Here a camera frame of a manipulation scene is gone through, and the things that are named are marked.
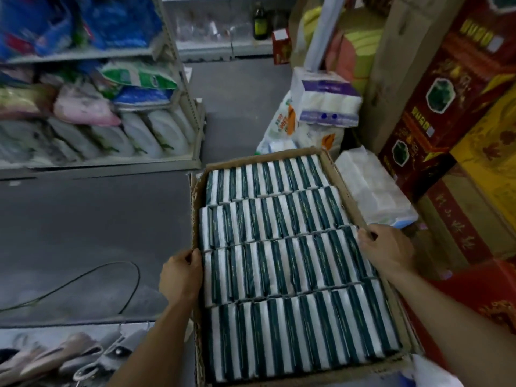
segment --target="toilet paper pack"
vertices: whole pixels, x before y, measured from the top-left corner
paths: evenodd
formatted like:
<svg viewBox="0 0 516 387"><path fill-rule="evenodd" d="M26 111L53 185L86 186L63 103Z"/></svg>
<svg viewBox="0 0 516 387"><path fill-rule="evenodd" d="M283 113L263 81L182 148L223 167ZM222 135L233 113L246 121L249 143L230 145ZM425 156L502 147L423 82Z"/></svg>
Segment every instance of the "toilet paper pack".
<svg viewBox="0 0 516 387"><path fill-rule="evenodd" d="M350 82L334 72L293 71L292 107L299 122L358 126L362 97Z"/></svg>

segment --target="pink package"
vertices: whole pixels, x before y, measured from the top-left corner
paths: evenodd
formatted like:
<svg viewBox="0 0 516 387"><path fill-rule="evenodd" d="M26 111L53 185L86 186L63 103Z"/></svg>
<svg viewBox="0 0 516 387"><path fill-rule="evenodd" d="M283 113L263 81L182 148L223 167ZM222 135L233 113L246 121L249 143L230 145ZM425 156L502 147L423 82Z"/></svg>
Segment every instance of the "pink package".
<svg viewBox="0 0 516 387"><path fill-rule="evenodd" d="M121 123L113 113L113 104L92 84L64 84L54 104L54 114L61 121L96 126L117 126Z"/></svg>

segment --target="stacked boxes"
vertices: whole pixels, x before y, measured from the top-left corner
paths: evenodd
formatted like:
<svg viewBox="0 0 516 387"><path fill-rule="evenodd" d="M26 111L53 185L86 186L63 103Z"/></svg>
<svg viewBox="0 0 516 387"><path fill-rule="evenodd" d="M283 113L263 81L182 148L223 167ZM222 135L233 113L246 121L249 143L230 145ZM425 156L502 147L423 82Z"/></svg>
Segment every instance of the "stacked boxes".
<svg viewBox="0 0 516 387"><path fill-rule="evenodd" d="M503 3L466 1L379 154L410 198L451 168L448 152L516 78L516 12Z"/></svg>
<svg viewBox="0 0 516 387"><path fill-rule="evenodd" d="M211 171L199 219L207 382L400 351L377 272L318 156Z"/></svg>

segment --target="white package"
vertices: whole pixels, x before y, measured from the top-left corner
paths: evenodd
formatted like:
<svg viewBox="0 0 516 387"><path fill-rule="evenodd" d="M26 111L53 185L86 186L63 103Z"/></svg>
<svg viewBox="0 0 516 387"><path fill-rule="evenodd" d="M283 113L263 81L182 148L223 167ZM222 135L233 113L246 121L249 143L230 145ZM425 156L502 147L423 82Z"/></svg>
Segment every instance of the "white package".
<svg viewBox="0 0 516 387"><path fill-rule="evenodd" d="M362 97L350 82L334 72L294 68L291 95L292 107L299 122L358 126Z"/></svg>
<svg viewBox="0 0 516 387"><path fill-rule="evenodd" d="M417 220L418 214L408 198L378 158L363 146L345 150L335 166L368 224L403 228Z"/></svg>

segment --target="cardboard edge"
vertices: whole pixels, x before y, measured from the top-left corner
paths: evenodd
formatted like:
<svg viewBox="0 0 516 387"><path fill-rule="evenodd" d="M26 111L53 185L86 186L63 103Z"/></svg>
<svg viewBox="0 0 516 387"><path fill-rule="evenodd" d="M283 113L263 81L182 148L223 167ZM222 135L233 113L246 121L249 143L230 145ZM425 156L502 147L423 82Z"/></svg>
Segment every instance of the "cardboard edge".
<svg viewBox="0 0 516 387"><path fill-rule="evenodd" d="M302 149L289 149L280 152L270 153L266 155L255 155L249 157L243 157L238 159L229 160L227 162L212 163L206 166L199 179L195 175L190 174L190 191L191 191L191 223L192 223L192 247L198 246L198 215L196 212L202 207L204 197L204 187L206 185L207 177L210 171L226 169L232 167L239 167L244 164L254 164L260 162L271 162L273 160L289 159L304 155L318 155L321 163L322 170L328 176L330 184L335 186L339 190L343 207L347 214L349 214L354 225L358 227L367 228L367 224L362 217L358 209L358 205L352 198L349 189L347 188L342 176L337 170L335 164L331 160L329 153L321 148L302 148ZM324 371L317 372L314 374L302 375L302 376L291 376L276 380L266 381L249 381L241 383L245 386L284 386L285 383L293 385L318 385L323 383L331 382L343 382L356 380L359 377L365 377L373 373L386 373L392 371L400 371L408 366L411 366L412 361L410 353L418 350L413 346L413 342L410 339L409 329L411 326L406 323L406 316L401 306L400 300L395 294L392 286L383 278L381 278L384 285L385 295L387 298L390 312L392 313L393 322L398 330L400 344L402 349L399 353L389 356L382 361L382 363L365 364L360 366L346 367L335 371ZM198 313L200 317L200 304L197 303L194 309L194 315ZM195 339L195 354L196 354L196 366L195 366L195 384L197 387L203 387L205 383L205 372L204 372L204 361L202 353L202 327L200 324L200 318L194 319L194 339Z"/></svg>

